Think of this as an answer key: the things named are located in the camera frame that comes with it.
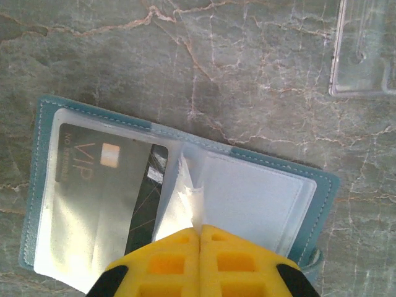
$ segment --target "card chip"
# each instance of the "card chip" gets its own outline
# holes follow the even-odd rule
[[[119,146],[104,143],[101,148],[100,164],[112,168],[118,167]]]

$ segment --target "transparent plastic container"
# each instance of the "transparent plastic container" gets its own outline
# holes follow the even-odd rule
[[[329,92],[396,95],[396,1],[342,0]]]

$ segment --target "black tip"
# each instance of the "black tip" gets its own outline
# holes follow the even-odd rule
[[[293,297],[320,297],[305,275],[289,265],[278,264],[278,272]]]

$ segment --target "yellow tool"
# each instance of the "yellow tool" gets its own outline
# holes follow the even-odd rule
[[[87,297],[317,297],[297,264],[213,226],[113,262]]]

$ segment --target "marble surface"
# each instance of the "marble surface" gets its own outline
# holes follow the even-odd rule
[[[332,98],[337,0],[1,0],[0,295],[82,296],[18,266],[50,93],[339,175],[322,296],[396,295],[396,98]]]

